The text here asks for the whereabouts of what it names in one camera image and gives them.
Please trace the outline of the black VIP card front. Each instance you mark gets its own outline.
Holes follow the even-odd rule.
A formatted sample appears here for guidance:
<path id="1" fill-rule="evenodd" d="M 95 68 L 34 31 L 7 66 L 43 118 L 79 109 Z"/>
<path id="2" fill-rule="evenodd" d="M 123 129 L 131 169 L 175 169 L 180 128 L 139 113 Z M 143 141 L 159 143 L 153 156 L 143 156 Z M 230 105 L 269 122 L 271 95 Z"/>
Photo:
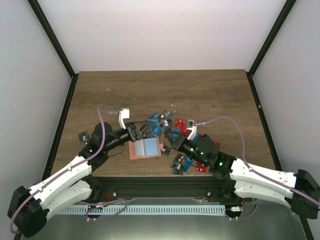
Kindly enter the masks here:
<path id="1" fill-rule="evenodd" d="M 159 125 L 164 129 L 168 130 L 171 129 L 173 126 L 173 122 L 170 118 L 166 117 L 165 115 L 161 114 L 159 116 Z"/>

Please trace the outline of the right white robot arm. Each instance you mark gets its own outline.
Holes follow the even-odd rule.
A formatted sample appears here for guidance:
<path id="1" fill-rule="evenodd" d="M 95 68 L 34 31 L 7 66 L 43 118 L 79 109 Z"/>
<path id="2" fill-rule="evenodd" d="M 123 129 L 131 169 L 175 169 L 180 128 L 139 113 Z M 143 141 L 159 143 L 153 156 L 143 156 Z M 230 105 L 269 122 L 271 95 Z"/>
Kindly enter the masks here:
<path id="1" fill-rule="evenodd" d="M 160 120 L 159 125 L 173 149 L 207 167 L 212 176 L 232 182 L 222 188 L 225 200 L 269 201 L 290 208 L 302 218 L 318 218 L 320 185 L 308 171 L 287 172 L 249 164 L 244 157 L 220 151 L 206 134 L 194 141 L 197 125 L 193 120 L 187 123 L 189 135 L 175 131 L 170 119 Z"/>

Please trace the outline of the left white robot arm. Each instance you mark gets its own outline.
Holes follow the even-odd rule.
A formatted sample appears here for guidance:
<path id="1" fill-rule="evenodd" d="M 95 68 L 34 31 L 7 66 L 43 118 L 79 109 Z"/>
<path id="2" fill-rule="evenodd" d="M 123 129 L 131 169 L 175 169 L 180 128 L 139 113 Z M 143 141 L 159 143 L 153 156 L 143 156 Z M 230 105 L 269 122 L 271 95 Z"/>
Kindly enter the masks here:
<path id="1" fill-rule="evenodd" d="M 62 209 L 84 200 L 97 202 L 102 189 L 92 173 L 109 159 L 110 150 L 142 140 L 150 126 L 146 121 L 127 122 L 112 130 L 107 122 L 97 124 L 88 143 L 65 167 L 31 187 L 14 190 L 7 212 L 10 231 L 29 238 Z"/>

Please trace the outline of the blue card pile top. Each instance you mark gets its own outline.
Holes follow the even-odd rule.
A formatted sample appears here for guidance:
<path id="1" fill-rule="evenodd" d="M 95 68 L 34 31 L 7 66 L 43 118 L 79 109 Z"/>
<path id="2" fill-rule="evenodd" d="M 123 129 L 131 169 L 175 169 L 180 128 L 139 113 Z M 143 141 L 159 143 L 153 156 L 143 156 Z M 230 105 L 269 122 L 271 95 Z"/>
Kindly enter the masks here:
<path id="1" fill-rule="evenodd" d="M 160 115 L 165 115 L 167 118 L 171 119 L 173 113 L 168 110 L 164 110 L 162 113 L 154 113 L 152 116 L 146 119 L 146 122 L 152 124 L 153 126 L 151 132 L 154 134 L 154 137 L 159 137 L 163 132 L 162 127 L 160 126 Z"/>

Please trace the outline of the red card pile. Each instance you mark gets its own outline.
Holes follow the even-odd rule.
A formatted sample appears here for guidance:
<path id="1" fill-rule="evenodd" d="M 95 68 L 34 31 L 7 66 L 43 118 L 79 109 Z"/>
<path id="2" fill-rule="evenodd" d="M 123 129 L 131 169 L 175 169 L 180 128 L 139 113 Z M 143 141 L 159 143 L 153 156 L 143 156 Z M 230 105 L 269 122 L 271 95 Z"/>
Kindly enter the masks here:
<path id="1" fill-rule="evenodd" d="M 170 134 L 171 145 L 180 152 L 213 152 L 220 147 L 220 143 L 213 141 L 207 134 L 201 135 L 194 131 L 187 120 L 177 118 L 173 132 Z"/>

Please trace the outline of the blue card beside black pair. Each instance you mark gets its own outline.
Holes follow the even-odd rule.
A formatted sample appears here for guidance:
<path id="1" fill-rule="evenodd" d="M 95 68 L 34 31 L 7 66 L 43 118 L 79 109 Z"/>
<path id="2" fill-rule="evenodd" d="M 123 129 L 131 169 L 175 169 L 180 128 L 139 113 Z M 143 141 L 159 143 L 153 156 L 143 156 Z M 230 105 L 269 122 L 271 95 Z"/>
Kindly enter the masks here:
<path id="1" fill-rule="evenodd" d="M 193 164 L 193 160 L 190 159 L 186 154 L 184 155 L 185 163 L 184 163 L 184 172 L 187 172 L 190 167 L 196 167 Z"/>

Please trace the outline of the black VIP card pair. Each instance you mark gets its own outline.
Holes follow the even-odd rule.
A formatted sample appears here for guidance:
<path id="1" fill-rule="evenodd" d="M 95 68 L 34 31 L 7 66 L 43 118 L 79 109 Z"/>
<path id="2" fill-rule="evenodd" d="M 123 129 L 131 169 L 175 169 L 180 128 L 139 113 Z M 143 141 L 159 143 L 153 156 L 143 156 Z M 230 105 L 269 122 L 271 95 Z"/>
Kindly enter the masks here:
<path id="1" fill-rule="evenodd" d="M 177 154 L 171 163 L 172 174 L 182 176 L 185 172 L 186 159 L 183 155 Z"/>

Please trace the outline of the red VIP card front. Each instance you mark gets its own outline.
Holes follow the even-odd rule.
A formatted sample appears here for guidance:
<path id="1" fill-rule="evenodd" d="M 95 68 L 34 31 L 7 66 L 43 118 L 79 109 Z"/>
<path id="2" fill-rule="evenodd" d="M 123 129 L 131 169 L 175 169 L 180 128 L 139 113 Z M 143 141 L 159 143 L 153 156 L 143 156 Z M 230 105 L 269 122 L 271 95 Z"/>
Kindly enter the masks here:
<path id="1" fill-rule="evenodd" d="M 199 162 L 197 162 L 196 165 L 195 165 L 195 170 L 197 172 L 207 173 L 207 169 L 208 169 L 207 166 L 205 166 L 205 165 L 203 165 L 203 164 L 201 164 Z"/>

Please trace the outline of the lone black card far left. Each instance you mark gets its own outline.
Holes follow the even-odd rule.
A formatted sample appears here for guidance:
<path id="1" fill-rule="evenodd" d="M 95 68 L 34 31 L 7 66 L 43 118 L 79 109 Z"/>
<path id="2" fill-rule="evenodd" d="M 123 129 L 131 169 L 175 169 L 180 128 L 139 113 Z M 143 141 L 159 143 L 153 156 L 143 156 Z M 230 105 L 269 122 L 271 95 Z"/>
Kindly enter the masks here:
<path id="1" fill-rule="evenodd" d="M 90 134 L 87 130 L 78 134 L 78 139 L 82 147 L 85 147 L 88 144 L 90 138 Z"/>

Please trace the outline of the metal sheet front panel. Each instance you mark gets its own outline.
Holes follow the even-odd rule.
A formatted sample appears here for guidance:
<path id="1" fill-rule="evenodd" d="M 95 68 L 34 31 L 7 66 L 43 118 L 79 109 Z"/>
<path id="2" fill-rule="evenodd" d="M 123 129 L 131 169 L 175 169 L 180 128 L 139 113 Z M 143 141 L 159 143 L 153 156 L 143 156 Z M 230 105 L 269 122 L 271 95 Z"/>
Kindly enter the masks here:
<path id="1" fill-rule="evenodd" d="M 288 208 L 261 202 L 245 220 L 224 216 L 123 215 L 87 222 L 56 215 L 33 240 L 305 240 L 299 217 Z"/>

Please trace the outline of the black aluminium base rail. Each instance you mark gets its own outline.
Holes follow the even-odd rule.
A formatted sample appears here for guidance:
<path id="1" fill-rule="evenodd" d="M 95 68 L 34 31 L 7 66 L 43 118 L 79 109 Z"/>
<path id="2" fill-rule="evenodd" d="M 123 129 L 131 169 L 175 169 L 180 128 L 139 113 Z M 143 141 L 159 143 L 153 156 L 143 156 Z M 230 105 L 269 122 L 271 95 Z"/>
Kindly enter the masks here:
<path id="1" fill-rule="evenodd" d="M 212 176 L 98 176 L 102 191 L 113 199 L 193 198 L 222 205 L 243 199 L 233 193 L 235 182 Z"/>

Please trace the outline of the left black frame post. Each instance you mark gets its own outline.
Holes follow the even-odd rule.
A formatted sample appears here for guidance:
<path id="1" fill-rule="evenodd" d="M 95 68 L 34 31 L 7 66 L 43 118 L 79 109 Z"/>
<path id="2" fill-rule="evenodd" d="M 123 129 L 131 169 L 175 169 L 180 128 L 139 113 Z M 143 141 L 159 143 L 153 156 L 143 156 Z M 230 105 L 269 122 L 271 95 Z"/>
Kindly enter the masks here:
<path id="1" fill-rule="evenodd" d="M 49 23 L 40 3 L 38 0 L 27 0 L 29 6 L 31 7 L 32 11 L 34 12 L 36 18 L 38 19 L 42 29 L 44 30 L 45 34 L 47 35 L 49 41 L 51 42 L 55 52 L 57 53 L 61 63 L 63 64 L 65 70 L 67 71 L 68 75 L 73 78 L 76 73 L 73 67 L 70 64 L 70 61 L 67 58 L 51 24 Z"/>

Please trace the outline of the black frame post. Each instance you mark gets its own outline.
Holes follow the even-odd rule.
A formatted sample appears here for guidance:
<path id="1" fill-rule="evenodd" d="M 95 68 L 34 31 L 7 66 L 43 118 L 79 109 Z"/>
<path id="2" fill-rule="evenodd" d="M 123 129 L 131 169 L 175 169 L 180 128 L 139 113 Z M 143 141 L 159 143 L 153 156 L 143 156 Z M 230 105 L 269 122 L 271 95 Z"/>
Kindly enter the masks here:
<path id="1" fill-rule="evenodd" d="M 68 75 L 73 78 L 76 73 L 73 67 L 70 64 L 70 61 L 67 58 L 51 24 L 49 23 L 40 3 L 38 0 L 27 0 L 29 6 L 31 7 L 32 11 L 34 12 L 36 18 L 38 19 L 42 29 L 44 30 L 45 34 L 47 35 L 49 41 L 51 42 L 55 52 L 57 53 L 61 63 L 63 64 L 65 70 L 67 71 Z"/>
<path id="2" fill-rule="evenodd" d="M 269 51 L 272 43 L 274 42 L 276 36 L 280 32 L 283 24 L 285 23 L 296 2 L 297 0 L 285 1 L 274 24 L 272 25 L 272 28 L 270 29 L 265 41 L 263 42 L 262 47 L 260 48 L 256 58 L 254 59 L 249 71 L 246 72 L 248 77 L 253 77 L 257 72 L 259 66 L 261 65 L 263 59 L 265 58 L 267 52 Z"/>

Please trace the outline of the right black frame post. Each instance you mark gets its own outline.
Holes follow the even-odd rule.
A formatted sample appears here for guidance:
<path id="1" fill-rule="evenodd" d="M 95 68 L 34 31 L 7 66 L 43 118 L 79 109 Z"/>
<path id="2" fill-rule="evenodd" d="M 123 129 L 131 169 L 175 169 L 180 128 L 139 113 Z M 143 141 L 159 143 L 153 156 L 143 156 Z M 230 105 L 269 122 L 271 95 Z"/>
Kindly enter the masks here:
<path id="1" fill-rule="evenodd" d="M 297 0 L 285 1 L 274 24 L 272 25 L 272 28 L 270 29 L 265 41 L 263 42 L 262 47 L 260 48 L 256 58 L 254 59 L 249 71 L 246 72 L 248 77 L 253 77 L 257 72 L 259 66 L 261 65 L 263 59 L 265 58 L 267 52 L 269 51 L 272 43 L 274 42 L 276 36 L 280 32 L 283 24 L 285 23 L 296 2 Z"/>

